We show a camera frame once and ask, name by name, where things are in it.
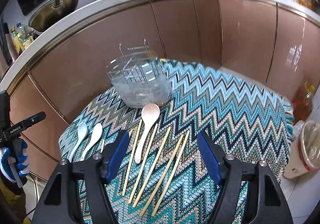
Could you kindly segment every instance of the yellow package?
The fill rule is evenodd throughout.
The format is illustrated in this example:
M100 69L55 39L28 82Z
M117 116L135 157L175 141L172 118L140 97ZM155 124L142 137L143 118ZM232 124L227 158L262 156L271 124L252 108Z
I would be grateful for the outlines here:
M312 0L299 0L299 4L309 8L310 10L313 9Z

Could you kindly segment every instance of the cabinet panel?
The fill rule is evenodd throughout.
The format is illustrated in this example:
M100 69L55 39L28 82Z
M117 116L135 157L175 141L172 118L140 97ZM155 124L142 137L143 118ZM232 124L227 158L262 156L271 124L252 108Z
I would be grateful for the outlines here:
M111 85L106 65L125 47L147 39L159 57L164 52L150 4L113 14L77 33L50 52L31 72L56 108L72 121Z
M266 86L292 100L304 78L320 81L320 28L280 9L275 53Z
M218 0L194 0L200 33L202 62L206 66L222 66L222 35Z
M45 101L29 77L25 77L11 96L10 108L10 119L14 124L40 111L46 113L45 120L28 128L23 134L41 150L60 160L58 140L68 124Z
M42 179L49 180L58 163L34 147L27 139L23 139L28 144L28 158L31 172Z
M201 62L193 0L162 0L152 4L167 58Z
M250 0L220 0L222 65L265 84L276 35L276 7Z

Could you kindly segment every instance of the zigzag patterned tablecloth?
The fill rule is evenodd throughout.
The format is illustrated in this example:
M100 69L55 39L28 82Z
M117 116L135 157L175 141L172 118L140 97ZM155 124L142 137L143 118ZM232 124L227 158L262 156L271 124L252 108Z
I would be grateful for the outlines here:
M168 60L163 62L163 70L172 84L172 95L170 101L160 108L159 127L136 195L153 163L167 128L172 126L172 130L136 208L133 208L132 204L127 204L127 201L140 165L132 164L126 195L121 196L133 146L134 138L131 138L118 176L107 185L107 193L120 224L207 222L220 187L209 178L197 148L195 136L202 129L212 136L214 142L219 144L225 153L231 153L245 162L256 163L260 159L266 160L277 180L280 180L287 164L291 144L293 115L290 103L281 96L252 83L201 64ZM95 124L100 122L103 125L102 136L107 144L115 140L120 129L133 128L132 136L134 136L140 118L141 109L128 108L114 87L111 87L92 100L61 135L59 146L62 157L68 158L76 144L77 127L80 122L87 124L89 134L76 151L74 161L80 160ZM143 217L139 217L139 212L163 173L178 138L187 130L190 130L189 140L157 214L151 217L152 209L167 183L174 163L147 212ZM100 151L101 143L102 138L90 150L87 158ZM79 181L79 193L84 220L86 223L91 223L83 181ZM247 183L243 182L234 223L241 223L246 193Z

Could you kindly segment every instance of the glove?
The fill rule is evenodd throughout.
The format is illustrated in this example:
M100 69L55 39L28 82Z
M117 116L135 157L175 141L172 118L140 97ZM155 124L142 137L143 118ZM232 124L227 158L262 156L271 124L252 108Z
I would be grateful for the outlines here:
M27 143L23 140L18 138L18 140L21 144L21 150L17 151L17 168L20 170L18 172L19 176L21 178L27 176L30 173L30 166L29 166L29 160L27 156ZM2 147L0 148L0 170L4 177L6 177L9 181L15 183L16 180L12 174L12 171L10 169L8 159L15 163L16 160L10 156L10 149L8 147Z

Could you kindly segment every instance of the blue gripper pad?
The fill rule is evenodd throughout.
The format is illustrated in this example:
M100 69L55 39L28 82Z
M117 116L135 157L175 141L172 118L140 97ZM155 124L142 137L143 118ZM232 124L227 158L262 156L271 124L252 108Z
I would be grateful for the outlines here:
M108 173L106 175L106 180L108 183L110 183L117 176L121 162L127 152L129 141L129 133L128 131L125 131L108 163Z
M209 139L207 133L205 132L203 133L203 131L200 132L197 136L198 149L201 153L204 164L208 169L208 174L210 178L214 180L217 183L217 185L220 185L222 181L222 176L220 174L220 166L217 161L217 158L213 154L213 151L209 143L207 142L206 138L204 137L204 135L206 135L206 138Z

